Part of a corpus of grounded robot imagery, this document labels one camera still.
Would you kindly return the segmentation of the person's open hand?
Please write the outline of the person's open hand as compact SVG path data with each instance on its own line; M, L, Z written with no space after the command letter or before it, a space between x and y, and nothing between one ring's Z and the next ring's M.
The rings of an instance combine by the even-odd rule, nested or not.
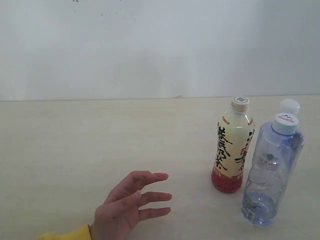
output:
M94 221L89 226L91 238L124 240L139 222L169 214L170 207L140 209L149 203L167 202L172 199L172 194L165 192L141 193L145 186L168 178L167 173L152 173L146 170L128 174L96 209Z

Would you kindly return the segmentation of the yellow sleeve forearm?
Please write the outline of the yellow sleeve forearm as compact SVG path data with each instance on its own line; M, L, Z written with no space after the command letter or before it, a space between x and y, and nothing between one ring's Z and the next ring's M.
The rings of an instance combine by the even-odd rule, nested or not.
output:
M37 240L92 240L92 237L90 233L90 227L88 224L86 224L66 234L46 232L40 235Z

